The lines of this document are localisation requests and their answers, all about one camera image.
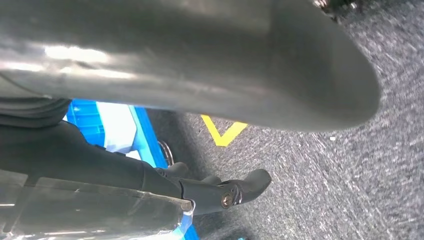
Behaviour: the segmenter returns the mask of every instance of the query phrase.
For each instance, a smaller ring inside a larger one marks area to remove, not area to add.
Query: yellow floor marking
[[[215,126],[212,119],[207,115],[202,115],[201,118],[204,121],[207,129],[212,135],[213,140],[217,146],[227,147],[248,125],[242,122],[233,123],[228,130],[221,136],[218,132],[217,127]]]

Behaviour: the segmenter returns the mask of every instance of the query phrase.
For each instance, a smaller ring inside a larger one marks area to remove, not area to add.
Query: gray carpet
[[[424,239],[424,1],[369,1],[343,27],[381,83],[380,110],[364,126],[299,133],[250,125],[217,147],[199,115],[149,111],[192,177],[272,175],[258,200],[196,217],[201,239]],[[221,133],[231,124],[213,120]]]

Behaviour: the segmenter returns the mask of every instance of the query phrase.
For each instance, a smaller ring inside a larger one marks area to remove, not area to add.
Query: chrome bolt
[[[192,202],[189,201],[189,202],[185,202],[185,203],[181,204],[181,209],[184,212],[190,212],[193,209]]]
[[[223,208],[229,208],[233,205],[233,195],[228,192],[224,193],[224,195],[222,195],[221,204]]]

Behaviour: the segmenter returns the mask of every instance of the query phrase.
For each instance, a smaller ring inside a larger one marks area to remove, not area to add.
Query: yellow tape
[[[221,136],[214,122],[212,122],[212,119],[208,115],[201,115],[201,118],[215,141],[215,144],[221,147],[227,147],[248,126],[246,123],[235,122]]]

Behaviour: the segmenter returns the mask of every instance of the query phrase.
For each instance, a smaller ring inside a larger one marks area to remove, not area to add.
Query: bolt
[[[181,204],[181,209],[184,212],[190,212],[193,209],[193,205],[191,201],[185,202],[183,204]]]
[[[221,204],[223,208],[229,208],[233,205],[233,195],[228,192],[224,193],[224,195],[222,195]]]

